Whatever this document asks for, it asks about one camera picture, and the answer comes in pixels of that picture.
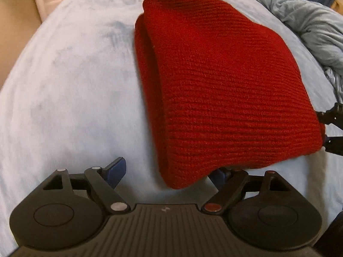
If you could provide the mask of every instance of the red garment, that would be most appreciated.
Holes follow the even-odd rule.
[[[135,48],[164,181],[318,151],[322,132],[291,52],[221,0],[144,0]]]

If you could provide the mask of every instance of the crumpled blanket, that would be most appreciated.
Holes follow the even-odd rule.
[[[343,16],[307,0],[257,0],[296,32],[343,103]]]

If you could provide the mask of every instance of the mattress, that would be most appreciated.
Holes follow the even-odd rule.
[[[131,205],[202,204],[216,193],[208,178],[171,190],[159,175],[133,49],[142,1],[64,0],[13,67],[0,92],[0,256],[17,246],[11,211],[57,168],[82,173],[124,157],[116,191]],[[315,110],[333,106],[321,66],[289,28],[256,0],[224,1],[284,39]],[[324,230],[342,210],[342,160],[321,150],[249,172],[278,171],[319,210]]]

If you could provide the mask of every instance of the white logo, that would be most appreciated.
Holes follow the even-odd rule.
[[[170,207],[164,207],[164,208],[161,209],[161,211],[163,211],[163,212],[170,211]]]

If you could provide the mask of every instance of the light blue bedding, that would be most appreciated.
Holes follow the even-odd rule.
[[[257,0],[303,40],[343,103],[343,16],[307,0]]]
[[[171,190],[158,173],[133,50],[142,1],[64,0],[11,71],[0,92],[0,256],[16,248],[11,211],[59,167],[81,173],[125,157],[127,174],[116,191],[130,204],[201,204],[216,192],[208,179]],[[225,1],[284,39],[313,107],[330,109],[333,87],[299,38],[256,0]],[[328,127],[328,135],[340,134]],[[342,157],[321,150],[253,174],[267,169],[318,208],[323,229],[342,209]]]

